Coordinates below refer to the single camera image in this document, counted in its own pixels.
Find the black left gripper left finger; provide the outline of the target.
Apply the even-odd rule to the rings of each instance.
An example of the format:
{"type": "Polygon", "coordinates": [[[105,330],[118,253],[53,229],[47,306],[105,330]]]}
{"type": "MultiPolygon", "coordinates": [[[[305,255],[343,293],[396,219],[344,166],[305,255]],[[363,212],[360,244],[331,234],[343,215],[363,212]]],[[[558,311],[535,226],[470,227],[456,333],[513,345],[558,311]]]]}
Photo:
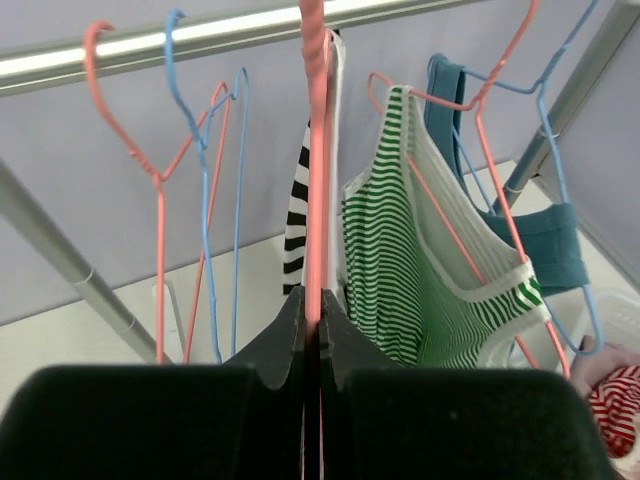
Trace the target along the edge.
{"type": "Polygon", "coordinates": [[[304,292],[221,365],[59,365],[1,423],[5,479],[297,479],[304,292]]]}

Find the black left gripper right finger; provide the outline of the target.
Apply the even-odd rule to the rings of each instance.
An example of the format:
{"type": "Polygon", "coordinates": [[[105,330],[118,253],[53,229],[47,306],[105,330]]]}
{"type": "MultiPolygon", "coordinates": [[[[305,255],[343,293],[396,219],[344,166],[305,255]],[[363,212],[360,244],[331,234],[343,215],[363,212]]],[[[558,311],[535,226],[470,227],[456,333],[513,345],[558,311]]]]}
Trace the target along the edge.
{"type": "Polygon", "coordinates": [[[330,291],[319,324],[328,479],[612,479],[592,417],[560,375],[402,367],[330,291]]]}

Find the green white striped tank top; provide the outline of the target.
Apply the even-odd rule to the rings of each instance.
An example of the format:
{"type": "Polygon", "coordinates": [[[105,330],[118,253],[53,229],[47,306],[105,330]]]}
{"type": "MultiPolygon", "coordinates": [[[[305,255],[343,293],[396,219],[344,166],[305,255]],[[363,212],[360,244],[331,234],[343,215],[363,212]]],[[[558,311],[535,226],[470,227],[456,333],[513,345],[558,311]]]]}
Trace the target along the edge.
{"type": "Polygon", "coordinates": [[[342,224],[350,320],[401,365],[503,368],[514,338],[550,317],[532,265],[476,211],[407,86],[387,91],[342,224]]]}

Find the black white striped tank top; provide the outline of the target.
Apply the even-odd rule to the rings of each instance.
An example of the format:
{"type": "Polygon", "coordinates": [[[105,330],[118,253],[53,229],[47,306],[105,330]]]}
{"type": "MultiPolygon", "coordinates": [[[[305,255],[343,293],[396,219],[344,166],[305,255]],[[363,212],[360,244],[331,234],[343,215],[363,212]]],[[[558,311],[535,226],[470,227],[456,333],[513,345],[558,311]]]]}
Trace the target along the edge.
{"type": "MultiPolygon", "coordinates": [[[[332,67],[329,77],[328,112],[331,114],[331,148],[328,214],[328,288],[341,305],[346,304],[347,271],[342,232],[342,194],[339,186],[339,130],[341,120],[346,46],[340,34],[332,31],[332,67]]],[[[310,131],[306,130],[290,192],[284,232],[282,292],[287,295],[306,281],[310,131]]]]}

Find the mauve pink tank top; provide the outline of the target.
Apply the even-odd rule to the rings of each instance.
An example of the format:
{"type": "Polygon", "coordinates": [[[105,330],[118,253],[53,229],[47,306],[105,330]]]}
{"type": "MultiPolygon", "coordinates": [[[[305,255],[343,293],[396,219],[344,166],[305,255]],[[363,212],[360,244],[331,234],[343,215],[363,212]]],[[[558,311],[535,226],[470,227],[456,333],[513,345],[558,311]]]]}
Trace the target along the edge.
{"type": "Polygon", "coordinates": [[[595,355],[576,355],[571,366],[570,383],[581,397],[586,398],[598,383],[616,369],[638,364],[637,352],[629,351],[621,344],[605,343],[595,355]]]}

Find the red white striped tank top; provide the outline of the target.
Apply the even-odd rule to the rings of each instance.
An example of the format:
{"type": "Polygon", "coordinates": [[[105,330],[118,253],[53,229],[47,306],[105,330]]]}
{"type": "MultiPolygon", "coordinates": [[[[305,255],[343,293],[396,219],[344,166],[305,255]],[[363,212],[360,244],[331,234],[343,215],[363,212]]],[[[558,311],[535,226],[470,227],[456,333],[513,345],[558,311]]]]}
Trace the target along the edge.
{"type": "Polygon", "coordinates": [[[639,442],[639,366],[614,370],[588,396],[610,457],[628,456],[639,442]]]}

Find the pink wire hanger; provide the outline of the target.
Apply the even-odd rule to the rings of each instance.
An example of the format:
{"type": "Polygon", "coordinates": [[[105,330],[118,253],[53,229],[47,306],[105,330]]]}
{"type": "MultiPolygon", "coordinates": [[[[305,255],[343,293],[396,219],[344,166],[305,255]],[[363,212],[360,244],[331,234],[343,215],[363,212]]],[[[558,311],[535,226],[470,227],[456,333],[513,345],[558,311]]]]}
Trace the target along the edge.
{"type": "MultiPolygon", "coordinates": [[[[502,188],[503,184],[501,183],[501,179],[499,177],[497,168],[496,168],[496,164],[494,161],[494,155],[491,152],[490,146],[489,146],[489,141],[484,129],[484,125],[483,125],[483,120],[482,120],[482,114],[483,111],[486,107],[486,97],[490,91],[490,89],[495,85],[499,74],[501,73],[501,70],[504,68],[504,66],[507,63],[507,60],[509,59],[510,55],[513,53],[514,49],[516,48],[517,44],[519,43],[519,41],[521,40],[521,38],[523,37],[524,33],[526,32],[527,28],[529,27],[529,25],[531,24],[535,13],[538,9],[539,6],[539,1],[537,0],[532,0],[530,1],[530,5],[528,7],[526,16],[524,17],[521,25],[519,26],[518,30],[516,31],[516,33],[514,34],[513,38],[511,39],[510,43],[508,44],[508,46],[506,47],[504,53],[502,54],[502,56],[500,57],[499,61],[496,63],[496,65],[493,67],[493,69],[491,70],[491,72],[489,73],[489,76],[487,78],[487,80],[484,81],[484,83],[482,84],[480,90],[478,91],[478,93],[473,97],[473,99],[470,101],[470,103],[463,105],[463,104],[457,104],[454,102],[449,102],[446,100],[443,100],[439,97],[436,97],[434,95],[431,94],[427,94],[425,92],[416,90],[416,89],[412,89],[412,93],[414,93],[415,95],[428,100],[429,102],[435,103],[435,104],[439,104],[442,105],[443,107],[448,107],[452,110],[456,110],[456,111],[460,111],[460,112],[467,112],[467,111],[472,111],[475,109],[475,125],[476,125],[476,131],[479,137],[479,141],[482,147],[482,151],[487,163],[487,167],[488,170],[490,172],[491,178],[492,178],[492,182],[493,185],[495,187],[496,190],[496,194],[497,194],[497,199],[499,201],[500,206],[503,207],[503,212],[506,214],[506,221],[507,224],[509,226],[509,230],[512,236],[512,239],[514,240],[514,244],[515,244],[515,248],[520,256],[520,260],[525,263],[528,260],[528,257],[525,254],[524,251],[524,247],[522,245],[521,242],[521,238],[519,236],[519,233],[517,232],[517,228],[516,228],[516,224],[513,220],[513,216],[510,210],[510,207],[507,204],[507,200],[506,200],[506,196],[504,193],[504,190],[502,188]]],[[[382,82],[384,82],[387,86],[392,86],[393,82],[390,78],[388,78],[386,75],[382,74],[381,72],[378,71],[373,71],[369,74],[368,80],[367,80],[367,89],[368,89],[368,94],[369,97],[372,101],[372,103],[374,104],[376,110],[378,110],[379,113],[382,113],[382,107],[381,105],[378,103],[378,100],[375,97],[374,91],[373,91],[373,81],[374,79],[378,79],[381,80],[382,82]]],[[[428,193],[429,195],[431,195],[431,191],[429,190],[426,182],[424,181],[423,177],[421,176],[421,174],[419,174],[417,167],[415,165],[415,163],[413,162],[412,159],[409,159],[409,165],[411,167],[411,169],[413,170],[414,173],[418,174],[419,177],[419,181],[421,182],[421,185],[423,187],[423,189],[425,189],[425,192],[428,193]]],[[[554,326],[552,325],[552,321],[551,320],[545,320],[545,327],[547,329],[547,332],[549,334],[550,340],[555,348],[555,351],[558,355],[559,361],[560,361],[560,365],[562,367],[562,372],[563,375],[565,376],[565,378],[569,378],[570,377],[570,365],[569,362],[567,360],[566,354],[564,353],[564,348],[561,346],[560,340],[558,338],[557,332],[554,328],[554,326]]],[[[524,342],[524,340],[521,339],[521,337],[517,336],[515,337],[516,342],[518,343],[518,345],[520,346],[522,352],[524,353],[526,359],[529,361],[530,365],[538,368],[538,364],[535,361],[534,356],[530,353],[530,351],[528,350],[526,343],[524,342]]]]}
{"type": "Polygon", "coordinates": [[[319,374],[319,326],[322,292],[327,281],[327,208],[330,178],[331,114],[328,112],[331,32],[324,24],[322,1],[301,1],[302,56],[311,107],[309,196],[305,283],[305,394],[303,473],[320,477],[321,395],[319,374]]]}
{"type": "MultiPolygon", "coordinates": [[[[113,26],[106,21],[97,21],[89,25],[84,36],[84,70],[87,77],[90,93],[99,113],[102,115],[106,123],[116,133],[120,140],[126,145],[130,156],[135,159],[141,166],[142,170],[150,177],[157,196],[157,300],[156,300],[156,362],[161,364],[164,362],[164,327],[165,327],[165,309],[164,309],[164,280],[165,280],[165,237],[166,237],[166,195],[164,184],[169,180],[173,172],[179,166],[182,158],[186,154],[190,146],[195,146],[191,133],[185,140],[182,147],[176,154],[173,161],[163,172],[156,167],[147,158],[141,148],[128,135],[126,130],[119,124],[116,118],[109,110],[99,88],[96,74],[96,42],[99,34],[104,31],[111,31],[113,26]]],[[[199,124],[203,123],[204,112],[196,118],[199,124]]],[[[215,172],[220,175],[220,166],[215,166],[215,172]]],[[[202,249],[200,253],[197,276],[194,287],[194,295],[191,305],[187,334],[185,337],[185,345],[183,347],[184,364],[190,362],[193,336],[196,326],[196,317],[198,311],[198,302],[200,296],[202,276],[206,275],[203,270],[202,249]]]]}

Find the light blue wire hanger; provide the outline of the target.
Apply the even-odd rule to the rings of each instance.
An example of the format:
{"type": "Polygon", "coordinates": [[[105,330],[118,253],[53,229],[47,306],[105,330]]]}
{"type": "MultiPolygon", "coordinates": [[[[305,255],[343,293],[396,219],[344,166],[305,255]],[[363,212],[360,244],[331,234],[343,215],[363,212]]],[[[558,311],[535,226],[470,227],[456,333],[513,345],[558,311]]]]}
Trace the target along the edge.
{"type": "Polygon", "coordinates": [[[214,116],[218,111],[224,113],[221,138],[219,140],[219,149],[216,157],[216,165],[220,166],[223,150],[226,141],[226,128],[228,125],[231,105],[233,102],[241,99],[243,101],[242,110],[242,128],[238,153],[238,171],[236,186],[236,203],[235,203],[235,223],[233,230],[233,270],[232,270],[232,307],[231,307],[231,333],[230,333],[230,354],[235,355],[237,351],[237,330],[238,330],[238,277],[239,277],[239,236],[240,236],[240,220],[242,209],[242,181],[244,173],[244,160],[246,150],[246,139],[248,131],[248,117],[250,104],[250,79],[247,69],[242,67],[235,77],[233,87],[228,88],[225,84],[221,84],[220,88],[214,93],[212,104],[204,112],[204,120],[199,124],[192,110],[184,101],[181,95],[177,73],[174,61],[174,40],[173,34],[178,22],[185,17],[185,14],[178,8],[173,8],[168,14],[165,21],[165,74],[171,96],[176,105],[184,115],[193,143],[195,144],[198,161],[201,169],[202,178],[202,202],[200,213],[200,231],[202,243],[202,260],[203,270],[206,274],[207,281],[207,298],[209,303],[209,321],[211,332],[211,345],[215,355],[215,361],[222,364],[225,358],[220,349],[219,325],[217,319],[217,296],[215,286],[215,274],[212,265],[211,247],[209,228],[212,220],[217,185],[219,181],[219,173],[211,173],[209,171],[206,159],[206,151],[210,143],[210,127],[214,116]]]}

